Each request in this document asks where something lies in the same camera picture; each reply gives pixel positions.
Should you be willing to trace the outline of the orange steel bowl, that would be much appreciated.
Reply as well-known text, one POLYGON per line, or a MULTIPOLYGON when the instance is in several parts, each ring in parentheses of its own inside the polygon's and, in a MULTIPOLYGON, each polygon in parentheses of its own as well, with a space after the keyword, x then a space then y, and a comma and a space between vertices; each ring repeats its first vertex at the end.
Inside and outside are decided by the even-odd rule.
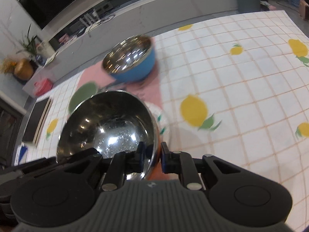
POLYGON ((104 158, 118 152, 136 151, 143 143, 144 164, 132 180, 150 177, 158 161, 159 129, 149 107, 126 91, 98 93, 79 104, 67 119, 57 145, 57 161, 96 149, 104 158))

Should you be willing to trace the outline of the green ceramic bowl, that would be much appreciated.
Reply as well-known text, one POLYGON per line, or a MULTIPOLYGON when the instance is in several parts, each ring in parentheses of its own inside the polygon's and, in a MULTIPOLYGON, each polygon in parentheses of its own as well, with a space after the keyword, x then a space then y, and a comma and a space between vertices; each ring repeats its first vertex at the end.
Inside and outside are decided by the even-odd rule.
POLYGON ((95 95, 98 91, 98 86, 95 82, 88 82, 83 84, 76 92, 72 95, 69 105, 68 113, 71 115, 74 110, 85 100, 95 95))

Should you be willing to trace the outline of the blue steel bowl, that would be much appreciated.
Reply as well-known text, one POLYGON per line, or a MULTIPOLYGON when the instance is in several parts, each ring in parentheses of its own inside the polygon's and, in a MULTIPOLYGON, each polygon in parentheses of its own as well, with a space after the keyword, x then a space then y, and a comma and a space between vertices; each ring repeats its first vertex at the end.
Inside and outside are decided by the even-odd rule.
POLYGON ((102 69, 117 82, 145 79, 155 65, 155 49, 147 35, 135 35, 115 45, 104 57, 102 69))

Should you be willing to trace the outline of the clear patterned glass plate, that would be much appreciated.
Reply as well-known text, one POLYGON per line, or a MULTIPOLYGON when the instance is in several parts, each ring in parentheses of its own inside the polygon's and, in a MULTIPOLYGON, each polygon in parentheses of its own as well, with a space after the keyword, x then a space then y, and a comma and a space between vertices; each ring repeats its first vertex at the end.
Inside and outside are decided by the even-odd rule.
POLYGON ((167 136, 170 135, 170 122, 166 112, 160 108, 159 106, 145 102, 148 109, 151 111, 155 121, 157 122, 157 126, 159 128, 159 134, 164 139, 167 140, 167 136))

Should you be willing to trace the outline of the lemon checkered tablecloth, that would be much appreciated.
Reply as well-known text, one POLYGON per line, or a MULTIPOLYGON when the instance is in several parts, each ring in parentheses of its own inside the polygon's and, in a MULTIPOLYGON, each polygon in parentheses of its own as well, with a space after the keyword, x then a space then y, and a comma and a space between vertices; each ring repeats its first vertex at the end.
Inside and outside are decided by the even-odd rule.
POLYGON ((164 140, 281 183, 308 226, 308 37, 275 10, 201 21, 153 38, 157 65, 128 91, 162 108, 164 140))

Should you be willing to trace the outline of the black book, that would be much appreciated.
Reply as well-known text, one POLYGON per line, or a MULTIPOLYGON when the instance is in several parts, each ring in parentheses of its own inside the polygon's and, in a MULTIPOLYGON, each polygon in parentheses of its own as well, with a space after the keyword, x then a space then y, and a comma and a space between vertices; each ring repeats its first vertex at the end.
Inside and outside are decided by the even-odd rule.
POLYGON ((35 103, 22 138, 23 143, 35 146, 38 145, 43 125, 50 111, 51 104, 51 97, 45 98, 44 100, 35 103))

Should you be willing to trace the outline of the pink plastic basket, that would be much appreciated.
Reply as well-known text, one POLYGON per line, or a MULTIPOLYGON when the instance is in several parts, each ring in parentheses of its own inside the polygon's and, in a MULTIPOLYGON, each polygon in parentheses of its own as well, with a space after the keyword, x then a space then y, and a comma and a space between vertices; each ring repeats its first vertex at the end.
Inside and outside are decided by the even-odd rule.
POLYGON ((48 91, 50 91, 53 87, 53 83, 48 79, 45 78, 41 81, 35 82, 34 84, 34 95, 35 96, 42 96, 48 91))

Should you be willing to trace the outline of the gold vase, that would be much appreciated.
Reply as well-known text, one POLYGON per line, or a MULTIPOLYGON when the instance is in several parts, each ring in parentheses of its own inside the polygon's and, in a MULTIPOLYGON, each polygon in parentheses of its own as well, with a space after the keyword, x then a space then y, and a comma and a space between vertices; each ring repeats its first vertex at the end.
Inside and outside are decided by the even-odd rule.
POLYGON ((28 59, 21 59, 18 61, 14 68, 14 76, 23 81, 28 81, 34 74, 34 68, 32 67, 28 59))

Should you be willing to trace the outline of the potted plant blue vase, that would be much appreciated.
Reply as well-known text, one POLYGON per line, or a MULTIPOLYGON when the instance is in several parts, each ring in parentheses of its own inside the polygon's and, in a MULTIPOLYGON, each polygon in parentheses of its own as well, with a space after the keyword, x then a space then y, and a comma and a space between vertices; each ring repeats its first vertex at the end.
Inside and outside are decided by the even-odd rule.
POLYGON ((16 53, 28 53, 30 59, 38 66, 43 67, 46 64, 46 58, 37 50, 36 39, 37 36, 30 37, 31 24, 28 27, 27 34, 22 35, 22 40, 19 41, 21 49, 16 53))

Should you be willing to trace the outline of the pink space heater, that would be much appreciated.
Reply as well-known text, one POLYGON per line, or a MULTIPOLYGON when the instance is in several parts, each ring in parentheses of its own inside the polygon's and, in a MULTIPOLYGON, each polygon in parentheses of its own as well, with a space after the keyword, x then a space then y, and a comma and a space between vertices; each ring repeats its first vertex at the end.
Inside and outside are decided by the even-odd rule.
POLYGON ((305 0, 300 0, 299 15, 304 20, 309 19, 309 4, 305 0))

